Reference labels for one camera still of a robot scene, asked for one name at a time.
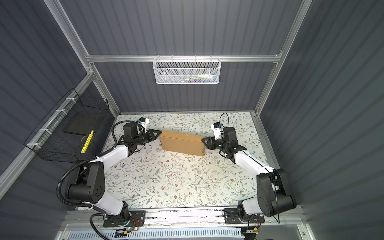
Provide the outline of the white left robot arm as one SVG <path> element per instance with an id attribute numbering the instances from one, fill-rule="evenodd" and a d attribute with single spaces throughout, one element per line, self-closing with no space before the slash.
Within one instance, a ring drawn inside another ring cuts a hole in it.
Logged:
<path id="1" fill-rule="evenodd" d="M 58 199 L 69 206 L 87 207 L 109 217 L 130 218 L 128 204 L 112 196 L 106 189 L 105 171 L 121 160 L 139 152 L 138 146 L 155 141 L 161 130 L 148 129 L 148 119 L 122 121 L 123 135 L 114 132 L 113 147 L 99 156 L 77 161 L 62 176 L 57 186 Z"/>

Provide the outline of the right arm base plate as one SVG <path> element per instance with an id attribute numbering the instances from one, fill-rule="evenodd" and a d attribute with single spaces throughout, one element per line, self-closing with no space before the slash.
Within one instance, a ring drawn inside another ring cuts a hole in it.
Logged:
<path id="1" fill-rule="evenodd" d="M 240 213 L 240 211 L 236 208 L 224 208 L 222 210 L 222 215 L 224 217 L 225 223 L 228 225 L 235 225 L 235 224 L 260 225 L 265 223 L 265 218 L 263 214 L 247 215 L 247 214 Z"/>

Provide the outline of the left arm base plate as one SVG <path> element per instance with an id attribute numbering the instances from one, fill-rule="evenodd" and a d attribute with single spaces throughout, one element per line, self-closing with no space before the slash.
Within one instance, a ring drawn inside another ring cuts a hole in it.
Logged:
<path id="1" fill-rule="evenodd" d="M 146 211 L 129 211 L 127 216 L 124 216 L 124 213 L 118 216 L 107 215 L 103 227 L 104 228 L 114 228 L 114 227 L 142 227 L 144 225 L 146 216 Z"/>

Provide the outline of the brown cardboard box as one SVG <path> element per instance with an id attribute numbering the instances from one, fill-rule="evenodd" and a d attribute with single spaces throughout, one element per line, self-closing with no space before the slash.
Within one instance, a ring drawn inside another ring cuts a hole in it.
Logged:
<path id="1" fill-rule="evenodd" d="M 203 157 L 205 145 L 203 136 L 163 130 L 160 135 L 162 149 L 165 151 Z"/>

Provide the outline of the items in white basket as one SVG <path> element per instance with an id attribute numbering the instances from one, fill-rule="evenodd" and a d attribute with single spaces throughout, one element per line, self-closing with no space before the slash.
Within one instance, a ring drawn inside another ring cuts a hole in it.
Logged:
<path id="1" fill-rule="evenodd" d="M 217 75 L 202 74 L 202 75 L 185 75 L 182 76 L 178 81 L 182 83 L 208 83 L 217 84 L 219 77 Z"/>

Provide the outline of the yellow marker pen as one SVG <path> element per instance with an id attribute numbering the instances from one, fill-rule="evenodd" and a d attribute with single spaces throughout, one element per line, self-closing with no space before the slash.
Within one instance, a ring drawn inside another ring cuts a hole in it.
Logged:
<path id="1" fill-rule="evenodd" d="M 91 141 L 92 141 L 92 139 L 94 137 L 94 134 L 95 134 L 95 131 L 92 130 L 90 132 L 90 134 L 88 135 L 88 137 L 87 137 L 87 139 L 86 139 L 86 141 L 85 141 L 85 143 L 83 145 L 83 148 L 81 149 L 81 154 L 85 154 L 86 153 L 86 151 L 87 151 L 87 149 L 88 149 L 88 147 L 89 147 L 89 145 L 90 145 L 90 143 L 91 143 Z"/>

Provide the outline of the white perforated front rail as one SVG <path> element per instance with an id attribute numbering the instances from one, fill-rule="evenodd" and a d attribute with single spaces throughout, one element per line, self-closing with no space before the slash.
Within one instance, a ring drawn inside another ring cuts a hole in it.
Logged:
<path id="1" fill-rule="evenodd" d="M 141 229 L 117 236 L 115 230 L 102 230 L 110 240 L 243 240 L 241 229 L 237 228 L 176 228 Z"/>

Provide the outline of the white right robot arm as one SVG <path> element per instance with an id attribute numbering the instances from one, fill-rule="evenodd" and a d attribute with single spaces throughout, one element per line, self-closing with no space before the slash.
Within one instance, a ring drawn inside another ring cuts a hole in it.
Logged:
<path id="1" fill-rule="evenodd" d="M 213 137 L 202 139 L 209 150 L 219 150 L 219 154 L 256 178 L 257 195 L 238 203 L 239 217 L 263 214 L 273 217 L 295 209 L 297 201 L 288 175 L 283 169 L 274 169 L 257 160 L 244 146 L 239 144 L 233 127 L 223 127 L 221 123 L 211 125 Z"/>

